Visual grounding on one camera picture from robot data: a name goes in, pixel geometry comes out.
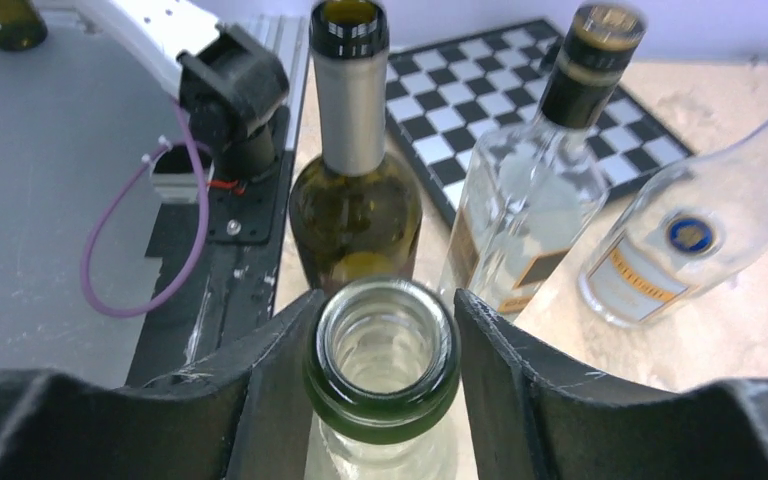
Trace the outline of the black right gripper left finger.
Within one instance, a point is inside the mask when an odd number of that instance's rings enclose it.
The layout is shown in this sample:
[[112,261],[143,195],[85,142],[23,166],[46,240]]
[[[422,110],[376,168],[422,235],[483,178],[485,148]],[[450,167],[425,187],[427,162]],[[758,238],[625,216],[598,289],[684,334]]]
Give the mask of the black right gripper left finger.
[[0,370],[0,479],[300,479],[301,380],[323,295],[142,388]]

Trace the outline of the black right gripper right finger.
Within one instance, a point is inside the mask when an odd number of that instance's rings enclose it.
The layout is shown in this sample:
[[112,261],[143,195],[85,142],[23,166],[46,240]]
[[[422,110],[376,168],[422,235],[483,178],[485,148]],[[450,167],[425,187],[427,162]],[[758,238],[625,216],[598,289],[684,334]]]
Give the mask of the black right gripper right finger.
[[675,394],[581,363],[454,298],[482,479],[768,479],[768,379]]

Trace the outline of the clear Louis Casbao champagne bottle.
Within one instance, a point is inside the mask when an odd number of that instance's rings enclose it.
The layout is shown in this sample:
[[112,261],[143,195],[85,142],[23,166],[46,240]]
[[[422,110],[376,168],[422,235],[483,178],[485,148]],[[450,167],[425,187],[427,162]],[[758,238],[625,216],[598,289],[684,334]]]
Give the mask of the clear Louis Casbao champagne bottle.
[[308,479],[453,479],[458,327],[411,280],[371,276],[320,309],[303,362]]

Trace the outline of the clear square bottle gold label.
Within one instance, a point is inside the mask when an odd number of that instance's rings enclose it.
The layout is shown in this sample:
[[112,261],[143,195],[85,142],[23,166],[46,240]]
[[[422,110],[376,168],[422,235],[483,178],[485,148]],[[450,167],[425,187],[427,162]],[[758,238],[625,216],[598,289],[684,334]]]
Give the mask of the clear square bottle gold label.
[[575,12],[535,116],[476,142],[438,291],[466,289],[514,320],[608,196],[586,138],[641,43],[643,14],[615,1]]

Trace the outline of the dark green wine bottle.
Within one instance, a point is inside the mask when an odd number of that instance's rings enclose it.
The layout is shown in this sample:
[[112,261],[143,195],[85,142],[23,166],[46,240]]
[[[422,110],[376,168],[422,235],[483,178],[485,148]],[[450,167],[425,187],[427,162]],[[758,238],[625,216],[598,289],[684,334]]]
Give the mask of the dark green wine bottle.
[[370,275],[411,278],[423,212],[413,172],[385,146],[386,12],[375,1],[321,1],[309,43],[322,152],[288,204],[307,282],[331,295]]

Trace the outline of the round clear flask bottle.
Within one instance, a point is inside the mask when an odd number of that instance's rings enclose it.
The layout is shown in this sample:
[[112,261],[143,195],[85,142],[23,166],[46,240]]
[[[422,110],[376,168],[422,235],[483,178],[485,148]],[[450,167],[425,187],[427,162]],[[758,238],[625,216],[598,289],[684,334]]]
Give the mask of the round clear flask bottle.
[[768,248],[768,120],[723,150],[654,175],[577,277],[609,323],[665,318],[756,261]]

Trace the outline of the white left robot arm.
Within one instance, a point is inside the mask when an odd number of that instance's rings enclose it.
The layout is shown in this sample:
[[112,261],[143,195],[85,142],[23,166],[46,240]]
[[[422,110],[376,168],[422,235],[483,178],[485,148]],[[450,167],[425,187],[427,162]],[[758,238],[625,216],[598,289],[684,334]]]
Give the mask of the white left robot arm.
[[265,175],[269,125],[289,92],[280,59],[239,24],[189,1],[78,1],[79,13],[131,53],[189,115],[223,180]]

